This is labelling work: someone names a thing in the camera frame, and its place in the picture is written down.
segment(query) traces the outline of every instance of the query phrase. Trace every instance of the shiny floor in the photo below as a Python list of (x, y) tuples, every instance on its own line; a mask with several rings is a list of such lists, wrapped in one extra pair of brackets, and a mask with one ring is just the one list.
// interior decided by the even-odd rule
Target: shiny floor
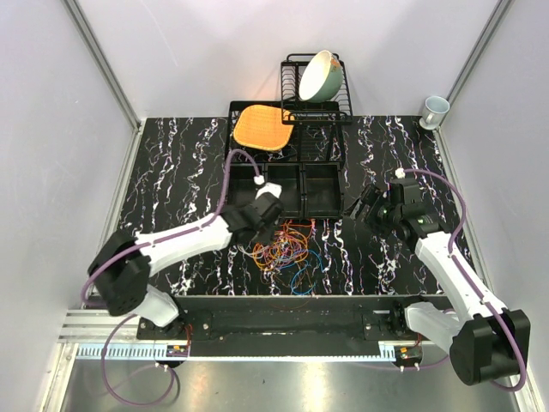
[[(440, 359), (426, 349), (426, 363)], [(141, 362), (112, 361), (108, 376), (115, 385), (142, 367)], [(286, 362), (194, 362), (176, 369), (180, 390), (153, 408), (180, 412), (213, 411), (517, 411), (512, 395), (490, 384), (467, 387), (447, 362), (421, 372), (385, 372), (360, 364)], [(169, 378), (152, 369), (117, 388), (134, 402), (160, 395)], [(136, 410), (105, 394), (96, 360), (78, 360), (69, 382), (63, 411)]]

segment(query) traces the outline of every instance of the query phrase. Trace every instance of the white wall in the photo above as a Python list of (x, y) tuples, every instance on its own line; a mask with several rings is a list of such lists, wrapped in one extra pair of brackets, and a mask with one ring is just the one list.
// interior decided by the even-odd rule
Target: white wall
[(58, 0), (0, 2), (0, 410), (30, 411), (131, 130)]
[(549, 405), (549, 3), (515, 2), (443, 124), (488, 275), (532, 322)]
[(79, 0), (141, 117), (278, 100), (291, 52), (339, 52), (355, 114), (446, 95), (497, 0)]

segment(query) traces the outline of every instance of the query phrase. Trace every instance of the yellow plate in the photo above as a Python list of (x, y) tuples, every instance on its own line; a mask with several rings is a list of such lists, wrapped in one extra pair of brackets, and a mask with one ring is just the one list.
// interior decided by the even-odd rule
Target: yellow plate
[(246, 148), (276, 151), (288, 144), (292, 124), (282, 124), (282, 109), (254, 105), (246, 107), (234, 127), (234, 140)]

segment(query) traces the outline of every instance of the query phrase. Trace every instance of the tangled wires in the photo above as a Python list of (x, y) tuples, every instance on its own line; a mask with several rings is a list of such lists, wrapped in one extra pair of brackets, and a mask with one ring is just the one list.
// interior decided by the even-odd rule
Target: tangled wires
[[(262, 271), (262, 282), (268, 283), (268, 279), (276, 280), (283, 286), (290, 288), (293, 294), (309, 294), (313, 291), (316, 283), (311, 279), (308, 270), (312, 267), (306, 260), (309, 254), (314, 254), (322, 268), (322, 259), (318, 254), (309, 249), (309, 238), (314, 232), (315, 221), (311, 220), (309, 225), (295, 224), (292, 221), (285, 221), (282, 228), (274, 233), (274, 241), (270, 245), (257, 244), (252, 253), (248, 253), (242, 247), (239, 250), (253, 258), (257, 267)], [(303, 234), (299, 230), (308, 230)], [(290, 282), (281, 279), (281, 270), (297, 266), (297, 272)]]

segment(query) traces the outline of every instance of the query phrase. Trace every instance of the black container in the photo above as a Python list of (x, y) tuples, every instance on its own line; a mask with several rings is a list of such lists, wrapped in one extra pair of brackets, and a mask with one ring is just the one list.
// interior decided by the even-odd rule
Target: black container
[(284, 204), (283, 217), (303, 217), (301, 164), (270, 163), (265, 165), (265, 171), (265, 176), (269, 183), (282, 186), (281, 201)]
[(353, 107), (347, 83), (345, 64), (334, 53), (341, 64), (343, 83), (337, 95), (323, 103), (309, 103), (299, 98), (299, 83), (307, 64), (315, 53), (290, 54), (281, 63), (281, 107), (283, 124), (326, 125), (352, 124)]
[[(260, 173), (263, 165), (258, 164)], [(242, 206), (251, 203), (256, 198), (257, 186), (254, 182), (256, 173), (251, 164), (231, 164), (231, 175), (229, 176), (229, 187), (226, 196), (226, 204)]]
[(304, 163), (305, 217), (339, 218), (343, 210), (343, 185), (339, 163)]
[[(232, 148), (240, 148), (249, 153), (257, 162), (281, 163), (292, 161), (339, 161), (345, 163), (343, 131), (340, 125), (301, 125), (293, 128), (288, 144), (278, 152), (266, 152), (254, 148), (240, 146), (233, 138), (234, 127), (242, 111), (249, 106), (264, 105), (281, 107), (279, 101), (232, 101), (229, 106), (229, 122), (226, 133), (225, 157)], [(235, 162), (247, 162), (237, 154)]]

